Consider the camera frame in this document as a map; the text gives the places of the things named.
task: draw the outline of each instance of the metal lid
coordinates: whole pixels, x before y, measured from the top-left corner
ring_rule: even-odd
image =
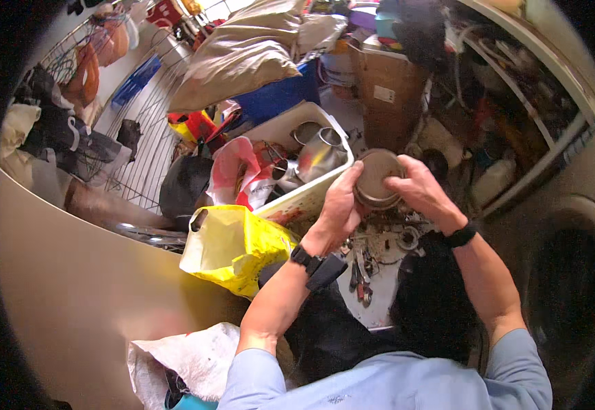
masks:
[[[382,181],[387,176],[405,177],[405,169],[397,156],[381,148],[366,151],[359,158],[364,163],[364,171],[355,185],[355,196],[371,209],[389,209],[395,206],[400,197],[384,187]]]

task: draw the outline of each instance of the yellow plastic bag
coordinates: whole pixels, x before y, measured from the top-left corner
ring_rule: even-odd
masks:
[[[287,260],[300,242],[293,232],[242,205],[200,208],[190,226],[179,267],[249,299],[259,291],[261,268]]]

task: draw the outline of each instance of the blue plastic box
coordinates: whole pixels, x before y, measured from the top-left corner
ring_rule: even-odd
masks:
[[[291,77],[232,98],[254,126],[262,124],[298,105],[302,100],[320,105],[316,60],[297,67],[302,77]]]

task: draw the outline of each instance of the watch strap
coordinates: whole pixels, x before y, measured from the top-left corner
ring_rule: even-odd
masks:
[[[312,257],[306,250],[302,248],[301,245],[298,245],[295,247],[295,249],[293,249],[293,252],[291,252],[291,260],[305,267],[309,276],[313,275],[320,264],[322,264],[321,257],[318,255]]]
[[[471,242],[477,230],[475,226],[469,221],[466,226],[452,233],[450,236],[445,236],[445,241],[451,248],[459,248]]]

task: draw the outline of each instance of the beige wall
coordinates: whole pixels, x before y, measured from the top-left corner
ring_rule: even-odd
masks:
[[[180,255],[76,218],[0,169],[0,287],[15,335],[49,396],[80,409],[136,409],[128,340],[222,321],[246,302],[179,270]]]

